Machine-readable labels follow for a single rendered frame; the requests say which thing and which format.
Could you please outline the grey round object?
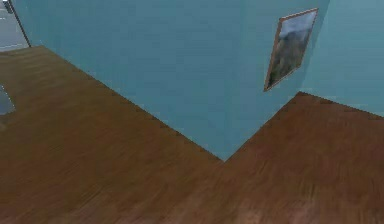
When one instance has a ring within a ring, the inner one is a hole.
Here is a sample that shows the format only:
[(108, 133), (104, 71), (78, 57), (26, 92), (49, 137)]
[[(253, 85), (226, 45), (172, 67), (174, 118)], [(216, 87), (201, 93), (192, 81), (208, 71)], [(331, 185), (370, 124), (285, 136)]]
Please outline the grey round object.
[(15, 106), (5, 90), (3, 85), (0, 85), (0, 115), (6, 115), (15, 111)]

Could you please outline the brown framed landscape picture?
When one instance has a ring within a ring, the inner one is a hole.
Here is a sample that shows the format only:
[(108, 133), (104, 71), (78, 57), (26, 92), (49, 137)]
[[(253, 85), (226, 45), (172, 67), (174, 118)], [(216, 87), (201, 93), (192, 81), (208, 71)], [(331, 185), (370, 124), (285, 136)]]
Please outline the brown framed landscape picture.
[(301, 67), (317, 15), (318, 8), (312, 8), (279, 19), (264, 91)]

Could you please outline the grey room door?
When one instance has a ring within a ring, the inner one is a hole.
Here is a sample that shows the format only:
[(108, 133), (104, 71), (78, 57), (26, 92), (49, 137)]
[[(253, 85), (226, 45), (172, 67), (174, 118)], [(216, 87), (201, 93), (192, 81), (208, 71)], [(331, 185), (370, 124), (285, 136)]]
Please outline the grey room door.
[(0, 0), (0, 52), (30, 47), (30, 42), (12, 0), (9, 1), (12, 4), (13, 14), (7, 12), (2, 0)]

